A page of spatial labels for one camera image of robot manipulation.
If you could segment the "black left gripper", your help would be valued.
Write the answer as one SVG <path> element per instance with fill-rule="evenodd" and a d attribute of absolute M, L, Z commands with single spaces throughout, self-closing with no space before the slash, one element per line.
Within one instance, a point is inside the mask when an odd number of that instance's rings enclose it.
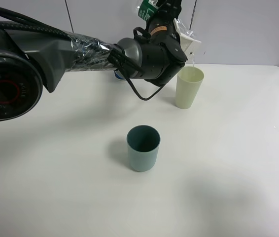
<path fill-rule="evenodd" d="M 140 43 L 144 71 L 140 77 L 155 86 L 167 84 L 187 61 L 173 23 L 181 13 L 181 3 L 182 0 L 158 0 L 157 15 L 146 24 L 150 38 Z"/>

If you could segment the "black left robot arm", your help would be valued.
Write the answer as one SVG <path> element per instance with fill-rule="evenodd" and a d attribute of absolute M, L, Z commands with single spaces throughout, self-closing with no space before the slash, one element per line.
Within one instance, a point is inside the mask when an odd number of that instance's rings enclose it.
<path fill-rule="evenodd" d="M 0 7 L 0 121 L 18 118 L 53 92 L 64 73 L 114 71 L 131 83 L 145 80 L 162 89 L 185 65 L 175 28 L 181 1 L 144 1 L 153 7 L 146 27 L 116 44 L 69 33 Z"/>

